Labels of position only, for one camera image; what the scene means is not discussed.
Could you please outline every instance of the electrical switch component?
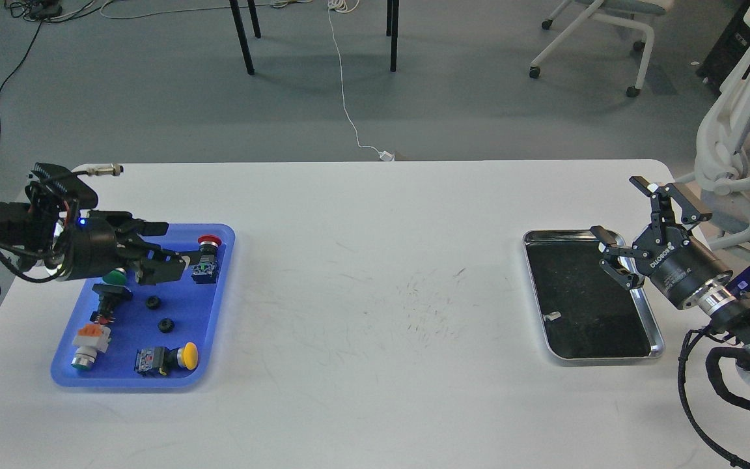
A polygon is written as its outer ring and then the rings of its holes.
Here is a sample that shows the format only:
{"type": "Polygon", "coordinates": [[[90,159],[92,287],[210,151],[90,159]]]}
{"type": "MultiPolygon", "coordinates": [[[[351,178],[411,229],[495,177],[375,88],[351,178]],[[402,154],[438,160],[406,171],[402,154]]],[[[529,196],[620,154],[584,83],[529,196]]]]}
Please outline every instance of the electrical switch component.
{"type": "Polygon", "coordinates": [[[221,246],[221,239],[212,234],[199,237],[199,251],[202,257],[199,263],[193,265],[191,277],[197,284],[214,284],[218,279],[218,263],[216,253],[221,246]]]}
{"type": "Polygon", "coordinates": [[[176,368],[195,370],[199,365],[199,348],[193,342],[184,347],[167,349],[167,347],[148,347],[137,351],[135,372],[143,377],[169,376],[169,371],[176,368]]]}
{"type": "Polygon", "coordinates": [[[71,366],[80,371],[89,371],[98,359],[98,352],[106,353],[109,347],[109,338],[112,330],[101,324],[86,324],[83,329],[77,331],[72,345],[77,345],[71,366]]]}

